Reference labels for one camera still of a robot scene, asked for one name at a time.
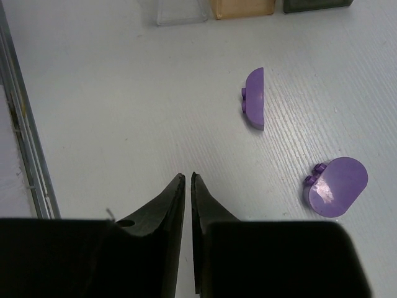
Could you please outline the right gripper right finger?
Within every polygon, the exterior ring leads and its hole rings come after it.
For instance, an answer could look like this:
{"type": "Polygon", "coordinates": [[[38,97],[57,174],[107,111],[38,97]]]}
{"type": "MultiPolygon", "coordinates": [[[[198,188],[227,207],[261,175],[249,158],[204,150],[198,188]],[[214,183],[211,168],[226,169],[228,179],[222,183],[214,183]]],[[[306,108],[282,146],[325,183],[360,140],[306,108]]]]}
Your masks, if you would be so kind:
{"type": "Polygon", "coordinates": [[[200,297],[371,297],[347,232],[328,221],[236,218],[191,177],[195,291],[200,297]]]}

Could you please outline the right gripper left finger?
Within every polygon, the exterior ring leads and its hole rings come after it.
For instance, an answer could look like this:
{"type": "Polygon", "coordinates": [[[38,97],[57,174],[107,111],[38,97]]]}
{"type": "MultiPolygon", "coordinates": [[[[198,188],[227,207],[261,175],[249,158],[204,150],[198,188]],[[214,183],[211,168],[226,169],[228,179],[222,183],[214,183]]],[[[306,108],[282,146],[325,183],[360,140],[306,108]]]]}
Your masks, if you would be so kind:
{"type": "Polygon", "coordinates": [[[113,220],[1,220],[2,297],[174,297],[185,176],[113,220]]]}

